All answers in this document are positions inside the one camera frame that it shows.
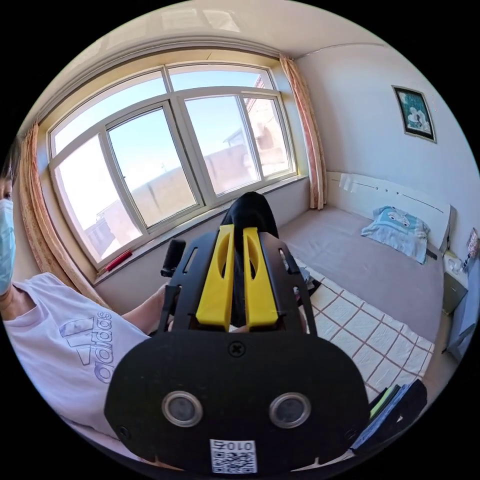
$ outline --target window frame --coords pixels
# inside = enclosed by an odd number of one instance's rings
[[[50,172],[50,178],[52,180],[53,191],[58,201],[62,215],[73,234],[74,238],[78,242],[83,253],[86,255],[92,266],[98,271],[102,270],[112,260],[121,255],[122,252],[127,250],[135,250],[143,245],[151,242],[155,238],[167,233],[168,231],[180,226],[181,224],[192,220],[197,216],[201,216],[210,210],[216,209],[221,205],[224,205],[231,200],[241,196],[243,193],[251,190],[260,190],[268,187],[274,183],[282,180],[295,177],[299,174],[299,166],[296,163],[293,139],[291,129],[289,126],[288,117],[286,115],[285,106],[282,101],[282,94],[276,89],[268,88],[255,88],[255,87],[242,87],[242,86],[207,86],[198,87],[184,90],[172,90],[171,79],[168,73],[169,69],[176,67],[188,67],[188,66],[218,66],[220,68],[229,67],[234,70],[253,68],[256,71],[264,71],[269,79],[273,88],[276,88],[272,72],[267,67],[261,67],[259,65],[246,65],[243,63],[234,62],[220,62],[220,61],[198,61],[198,62],[182,62],[162,65],[149,72],[139,72],[136,75],[131,75],[129,78],[110,84],[105,88],[97,91],[95,94],[90,95],[80,105],[66,113],[58,122],[52,125],[47,131],[47,149],[48,149],[48,169]],[[128,85],[129,88],[134,85],[153,80],[154,78],[162,78],[166,93],[147,98],[140,102],[134,103],[128,107],[119,110],[103,120],[99,121],[95,125],[92,125],[86,131],[77,136],[72,142],[66,145],[58,154],[53,155],[55,152],[54,142],[55,135],[74,118],[83,113],[88,108],[101,102],[103,99],[123,90],[126,82],[131,82]],[[203,157],[197,135],[195,133],[192,121],[188,114],[186,101],[203,99],[209,97],[236,97],[239,112],[242,117],[243,126],[248,132],[249,147],[252,152],[253,161],[259,172],[259,180],[249,183],[240,188],[227,191],[216,195],[212,181],[210,179],[207,165]],[[283,135],[283,141],[285,143],[285,152],[288,158],[288,170],[283,170],[267,177],[263,176],[261,158],[257,148],[255,135],[248,116],[247,106],[244,101],[245,98],[259,98],[265,100],[272,100],[277,111],[280,128]],[[118,162],[115,158],[115,151],[111,145],[108,131],[114,127],[131,121],[141,115],[146,115],[149,112],[153,112],[158,109],[164,109],[167,125],[170,129],[170,134],[173,139],[173,143],[177,150],[178,157],[183,169],[183,172],[188,180],[193,197],[196,200],[196,205],[187,209],[181,210],[176,214],[159,221],[158,223],[147,227],[144,224],[143,218],[132,198],[132,195],[123,179],[121,170],[118,166]],[[57,175],[55,173],[59,165],[69,157],[74,151],[80,148],[83,144],[91,140],[93,137],[98,136],[100,146],[102,149],[103,157],[108,168],[110,177],[113,181],[113,185],[118,193],[118,197],[123,207],[126,210],[132,223],[139,229],[140,236],[123,245],[121,248],[106,256],[103,260],[97,261],[89,250],[86,241],[85,233],[81,229],[75,226],[75,221],[72,219],[72,214],[64,199],[64,195],[58,185]]]

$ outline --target sky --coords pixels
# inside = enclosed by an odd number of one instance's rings
[[[258,73],[201,71],[171,74],[173,89],[211,86],[253,87]],[[142,100],[166,93],[161,78],[126,88],[81,113],[54,138],[56,152],[97,122]],[[243,128],[235,97],[187,100],[202,154],[207,156],[228,147],[224,140]],[[180,166],[165,114],[156,110],[130,120],[108,133],[121,173],[133,190],[164,172]],[[97,137],[84,143],[59,166],[70,204],[85,230],[97,214],[119,199]]]

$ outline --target bed headboard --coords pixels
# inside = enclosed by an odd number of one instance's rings
[[[408,212],[429,227],[428,242],[446,249],[451,205],[422,192],[369,176],[328,171],[327,203],[373,220],[375,209],[386,205]]]

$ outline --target picture frame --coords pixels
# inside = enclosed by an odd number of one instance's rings
[[[403,121],[403,132],[437,143],[432,116],[421,91],[392,85]]]

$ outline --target ceiling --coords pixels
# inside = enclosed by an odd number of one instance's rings
[[[187,37],[250,42],[293,58],[339,44],[385,45],[383,40],[345,18],[295,1],[185,1],[135,18],[90,45],[45,89],[20,132],[28,128],[60,90],[102,61],[146,44]]]

